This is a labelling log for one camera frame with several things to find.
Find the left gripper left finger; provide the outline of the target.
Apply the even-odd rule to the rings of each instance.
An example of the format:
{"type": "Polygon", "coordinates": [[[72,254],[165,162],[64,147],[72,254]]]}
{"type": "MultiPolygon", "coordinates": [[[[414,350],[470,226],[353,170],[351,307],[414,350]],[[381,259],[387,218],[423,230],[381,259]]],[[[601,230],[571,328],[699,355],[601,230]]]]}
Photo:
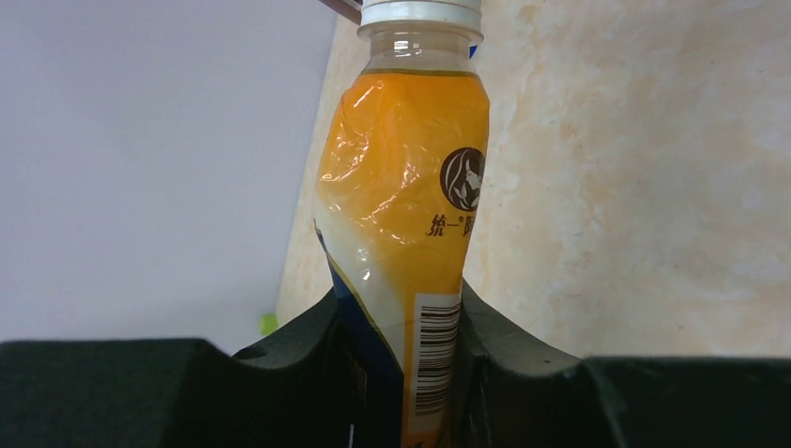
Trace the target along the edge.
{"type": "Polygon", "coordinates": [[[344,447],[349,376],[327,293],[228,355],[203,339],[1,346],[5,447],[344,447]]]}

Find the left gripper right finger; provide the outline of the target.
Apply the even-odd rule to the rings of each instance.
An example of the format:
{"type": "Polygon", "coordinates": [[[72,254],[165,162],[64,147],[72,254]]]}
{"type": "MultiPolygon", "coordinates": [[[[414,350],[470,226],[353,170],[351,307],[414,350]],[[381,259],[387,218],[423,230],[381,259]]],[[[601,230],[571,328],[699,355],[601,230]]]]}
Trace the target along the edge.
{"type": "Polygon", "coordinates": [[[790,362],[574,357],[463,289],[457,447],[786,447],[790,362]]]}

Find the orange juice bottle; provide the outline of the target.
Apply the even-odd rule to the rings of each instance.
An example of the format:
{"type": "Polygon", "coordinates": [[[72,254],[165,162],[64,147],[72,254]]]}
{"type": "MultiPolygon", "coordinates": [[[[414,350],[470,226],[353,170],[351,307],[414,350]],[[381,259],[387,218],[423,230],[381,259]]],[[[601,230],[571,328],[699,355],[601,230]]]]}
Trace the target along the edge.
{"type": "Polygon", "coordinates": [[[336,108],[313,213],[361,403],[354,445],[448,447],[490,100],[462,30],[390,21],[364,34],[368,62],[336,108]]]}

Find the white blue Pocari cap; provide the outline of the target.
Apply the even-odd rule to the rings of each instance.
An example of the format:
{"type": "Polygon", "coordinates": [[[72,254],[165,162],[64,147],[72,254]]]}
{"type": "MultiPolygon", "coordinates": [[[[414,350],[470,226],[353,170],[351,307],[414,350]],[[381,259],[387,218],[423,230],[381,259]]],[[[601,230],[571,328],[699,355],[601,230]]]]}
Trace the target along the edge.
{"type": "Polygon", "coordinates": [[[361,26],[389,21],[442,23],[479,33],[482,22],[480,0],[368,1],[361,6],[361,26]]]}

